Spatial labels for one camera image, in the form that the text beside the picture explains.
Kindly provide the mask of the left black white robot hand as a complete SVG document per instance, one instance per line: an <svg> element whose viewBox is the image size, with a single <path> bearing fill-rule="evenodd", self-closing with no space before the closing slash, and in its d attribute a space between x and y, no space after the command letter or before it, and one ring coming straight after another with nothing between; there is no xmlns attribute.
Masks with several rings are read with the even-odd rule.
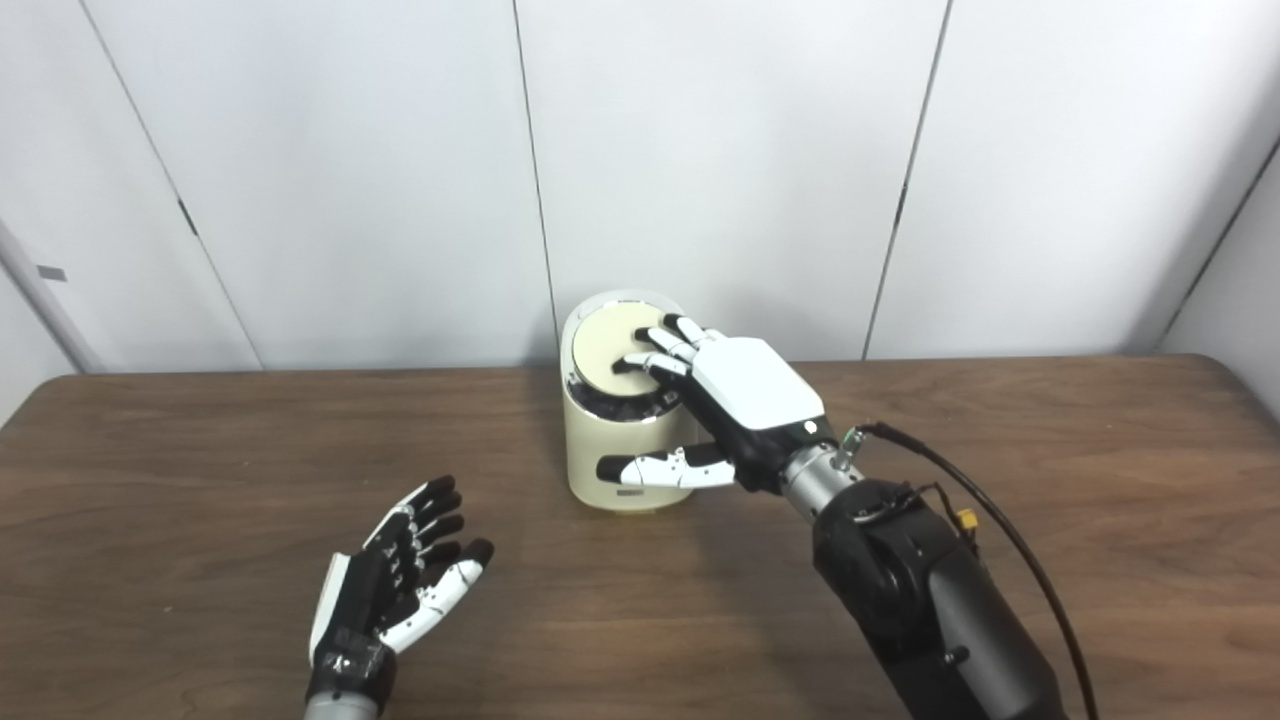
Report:
<svg viewBox="0 0 1280 720"><path fill-rule="evenodd" d="M379 719L401 655L477 584L495 546L461 544L463 500L452 475L394 503L355 553L332 556L308 637L306 719Z"/></svg>

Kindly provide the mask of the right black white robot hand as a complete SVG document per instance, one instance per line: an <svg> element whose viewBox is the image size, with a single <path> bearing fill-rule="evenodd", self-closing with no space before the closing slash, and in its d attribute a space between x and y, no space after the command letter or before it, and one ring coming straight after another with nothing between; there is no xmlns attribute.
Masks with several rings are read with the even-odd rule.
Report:
<svg viewBox="0 0 1280 720"><path fill-rule="evenodd" d="M710 441L603 456L599 480L680 489L737 484L782 495L790 462L805 448L835 442L820 396L764 340L730 337L680 314L637 328L634 338L648 348L623 355L611 370L649 375Z"/></svg>

